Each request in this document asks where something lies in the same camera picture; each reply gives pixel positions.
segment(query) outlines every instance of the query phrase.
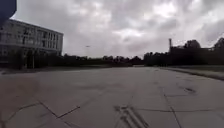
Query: distant building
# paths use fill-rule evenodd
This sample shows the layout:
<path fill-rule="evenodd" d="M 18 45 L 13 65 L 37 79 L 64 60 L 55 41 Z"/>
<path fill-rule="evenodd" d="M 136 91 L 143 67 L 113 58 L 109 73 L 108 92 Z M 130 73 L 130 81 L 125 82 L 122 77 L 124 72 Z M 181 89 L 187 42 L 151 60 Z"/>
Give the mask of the distant building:
<path fill-rule="evenodd" d="M 62 46 L 63 34 L 53 30 L 11 19 L 0 27 L 0 64 L 7 64 L 9 54 L 18 50 L 24 58 L 28 51 L 60 55 Z"/>

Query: sky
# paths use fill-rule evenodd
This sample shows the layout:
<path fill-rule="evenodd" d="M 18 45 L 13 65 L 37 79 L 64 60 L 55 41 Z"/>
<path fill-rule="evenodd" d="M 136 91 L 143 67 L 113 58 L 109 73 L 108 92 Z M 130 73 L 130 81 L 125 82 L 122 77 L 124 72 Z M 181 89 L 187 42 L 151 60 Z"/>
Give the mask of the sky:
<path fill-rule="evenodd" d="M 12 17 L 64 34 L 63 53 L 100 57 L 167 52 L 168 39 L 212 47 L 224 0 L 17 0 Z"/>

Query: building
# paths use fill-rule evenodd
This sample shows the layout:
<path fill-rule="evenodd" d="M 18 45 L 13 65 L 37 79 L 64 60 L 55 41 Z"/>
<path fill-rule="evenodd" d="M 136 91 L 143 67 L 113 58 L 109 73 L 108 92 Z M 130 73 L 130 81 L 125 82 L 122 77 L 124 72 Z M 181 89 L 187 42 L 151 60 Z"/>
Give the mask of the building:
<path fill-rule="evenodd" d="M 28 51 L 60 55 L 62 46 L 63 34 L 53 30 L 12 19 L 0 27 L 0 64 L 9 63 L 9 54 L 18 50 L 24 58 Z"/>

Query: concrete pavement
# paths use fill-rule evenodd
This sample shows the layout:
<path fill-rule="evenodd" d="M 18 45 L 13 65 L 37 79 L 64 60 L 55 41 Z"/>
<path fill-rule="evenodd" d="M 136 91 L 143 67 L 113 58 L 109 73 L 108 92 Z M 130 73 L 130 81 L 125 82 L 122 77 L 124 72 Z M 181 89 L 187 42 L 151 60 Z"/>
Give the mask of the concrete pavement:
<path fill-rule="evenodd" d="M 222 128 L 224 82 L 156 68 L 0 76 L 0 128 Z"/>

